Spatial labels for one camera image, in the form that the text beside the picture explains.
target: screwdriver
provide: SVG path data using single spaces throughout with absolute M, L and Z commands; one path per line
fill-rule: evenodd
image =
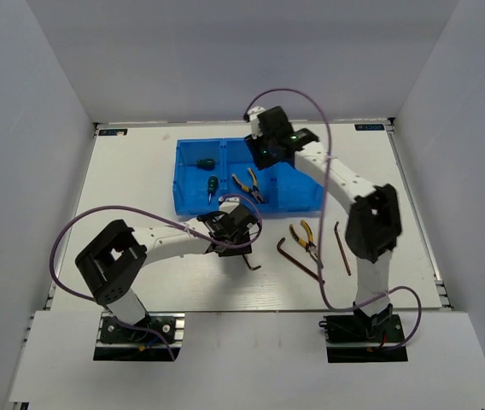
M 208 205 L 212 201 L 212 195 L 216 193 L 218 189 L 218 178 L 217 177 L 210 177 L 207 182 L 207 192 L 208 192 Z
M 202 160 L 197 160 L 197 168 L 206 169 L 207 171 L 212 171 L 216 162 L 212 158 L 204 158 Z

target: blue plastic tray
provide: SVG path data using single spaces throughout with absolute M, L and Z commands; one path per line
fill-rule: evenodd
M 213 171 L 199 169 L 197 160 L 212 158 Z M 178 215 L 199 215 L 218 210 L 218 198 L 227 193 L 244 194 L 237 188 L 231 175 L 252 186 L 248 168 L 255 172 L 261 195 L 266 203 L 255 205 L 263 214 L 308 212 L 320 209 L 322 187 L 307 175 L 286 163 L 278 163 L 262 171 L 254 165 L 244 138 L 181 139 L 176 147 L 176 169 L 172 182 L 174 208 Z M 219 186 L 208 205 L 207 181 L 218 177 Z

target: white wall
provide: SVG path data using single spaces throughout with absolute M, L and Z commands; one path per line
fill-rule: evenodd
M 26 2 L 0 0 L 0 408 L 91 145 L 91 122 Z
M 331 119 L 395 116 L 457 0 L 28 0 L 96 122 L 236 120 L 297 87 Z M 275 96 L 296 118 L 303 99 Z
M 485 354 L 485 1 L 459 2 L 395 124 L 448 294 Z

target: pliers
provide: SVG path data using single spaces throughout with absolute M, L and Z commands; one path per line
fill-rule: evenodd
M 320 267 L 324 267 L 320 259 L 318 258 L 318 250 L 317 250 L 317 245 L 314 244 L 314 236 L 313 236 L 313 231 L 311 231 L 311 228 L 307 224 L 305 220 L 301 220 L 300 222 L 301 226 L 303 226 L 303 229 L 305 230 L 305 233 L 307 234 L 307 241 L 300 237 L 297 232 L 294 229 L 294 225 L 290 224 L 289 231 L 290 235 L 302 248 L 306 250 L 306 252 L 311 256 L 311 259 L 313 259 Z
M 248 173 L 252 178 L 252 188 L 250 188 L 249 186 L 239 181 L 239 178 L 237 178 L 237 176 L 233 173 L 231 176 L 233 177 L 233 181 L 235 181 L 235 185 L 240 190 L 243 190 L 247 194 L 250 194 L 251 196 L 253 196 L 257 203 L 266 203 L 265 199 L 263 199 L 263 196 L 260 193 L 260 187 L 258 186 L 258 179 L 256 178 L 256 174 L 254 173 L 254 171 L 252 171 L 252 168 L 248 169 Z

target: screwdriver handle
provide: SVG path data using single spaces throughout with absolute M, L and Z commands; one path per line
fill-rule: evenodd
M 202 160 L 197 160 L 197 168 L 206 169 L 207 171 L 212 171 L 216 166 L 216 162 L 212 158 L 204 158 Z
M 218 189 L 218 178 L 210 177 L 207 182 L 207 193 L 214 195 Z

